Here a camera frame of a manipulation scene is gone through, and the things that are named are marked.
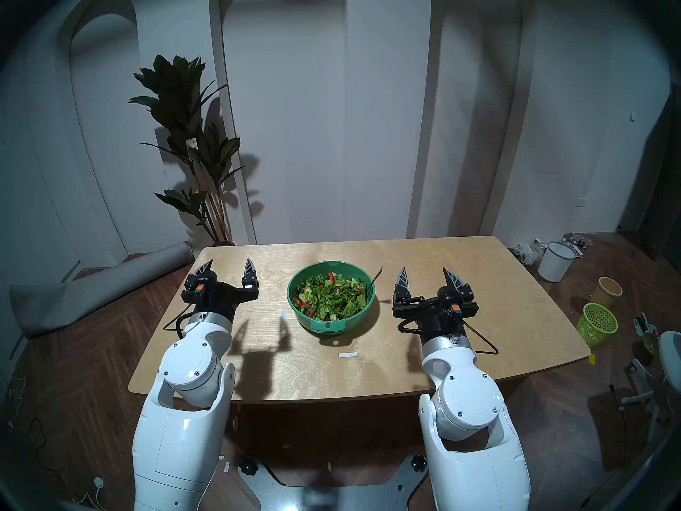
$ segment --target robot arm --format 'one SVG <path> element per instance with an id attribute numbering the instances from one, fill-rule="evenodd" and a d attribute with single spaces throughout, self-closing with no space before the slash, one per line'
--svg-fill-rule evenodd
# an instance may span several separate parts
<path id="1" fill-rule="evenodd" d="M 232 287 L 217 281 L 211 262 L 185 282 L 182 299 L 195 309 L 184 337 L 161 359 L 135 430 L 136 511 L 196 510 L 218 461 L 236 375 L 220 359 L 231 344 L 237 306 L 258 298 L 258 278 L 249 259 L 242 288 Z M 175 410 L 175 392 L 206 410 Z"/>
<path id="2" fill-rule="evenodd" d="M 446 286 L 437 297 L 411 298 L 406 270 L 398 276 L 393 314 L 405 319 L 402 332 L 417 333 L 423 370 L 435 393 L 419 400 L 419 419 L 433 495 L 439 511 L 523 511 L 529 505 L 530 477 L 518 433 L 494 380 L 475 366 L 477 356 L 463 318 L 474 316 L 471 287 L 443 268 Z M 407 328 L 410 322 L 417 329 Z M 483 450 L 447 451 L 442 439 L 460 441 L 487 427 Z"/>

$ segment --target potted plant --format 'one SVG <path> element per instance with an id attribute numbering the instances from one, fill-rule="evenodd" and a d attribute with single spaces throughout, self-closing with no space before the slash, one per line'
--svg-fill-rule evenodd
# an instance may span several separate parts
<path id="1" fill-rule="evenodd" d="M 205 67 L 200 57 L 189 62 L 175 56 L 171 64 L 157 55 L 153 69 L 140 69 L 142 74 L 134 75 L 158 97 L 133 97 L 128 104 L 147 106 L 154 120 L 170 132 L 168 148 L 150 142 L 142 144 L 173 154 L 187 165 L 193 177 L 196 190 L 190 186 L 188 193 L 185 190 L 154 192 L 158 199 L 196 217 L 197 225 L 203 226 L 215 245 L 234 245 L 222 196 L 224 182 L 243 168 L 228 170 L 231 156 L 239 150 L 241 141 L 237 137 L 220 140 L 215 124 L 206 131 L 201 128 L 201 107 L 226 87 L 206 95 L 213 80 L 199 91 Z"/>

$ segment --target mesh basket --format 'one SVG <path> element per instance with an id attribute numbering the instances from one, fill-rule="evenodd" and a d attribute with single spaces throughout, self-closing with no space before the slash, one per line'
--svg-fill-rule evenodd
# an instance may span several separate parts
<path id="1" fill-rule="evenodd" d="M 617 331 L 617 319 L 600 304 L 587 304 L 577 324 L 577 331 L 589 348 L 594 348 Z"/>

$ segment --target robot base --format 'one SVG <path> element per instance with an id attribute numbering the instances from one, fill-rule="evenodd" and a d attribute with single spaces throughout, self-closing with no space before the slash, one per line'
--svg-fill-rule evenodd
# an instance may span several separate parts
<path id="1" fill-rule="evenodd" d="M 423 456 L 409 455 L 384 484 L 292 487 L 277 482 L 259 461 L 244 459 L 239 476 L 268 511 L 406 511 L 411 494 L 428 473 Z"/>

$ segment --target spoon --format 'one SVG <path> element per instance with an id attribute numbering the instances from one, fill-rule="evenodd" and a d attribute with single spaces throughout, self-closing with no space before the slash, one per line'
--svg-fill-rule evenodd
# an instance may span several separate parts
<path id="1" fill-rule="evenodd" d="M 370 283 L 368 286 L 366 286 L 366 291 L 365 291 L 366 293 L 369 293 L 369 290 L 371 289 L 371 286 L 374 285 L 374 282 L 376 282 L 376 278 L 378 278 L 379 276 L 381 276 L 381 273 L 382 273 L 382 272 L 383 272 L 383 266 L 381 266 L 381 270 L 378 271 L 378 273 L 376 274 L 376 276 L 374 276 L 374 279 L 371 281 L 371 283 Z"/>

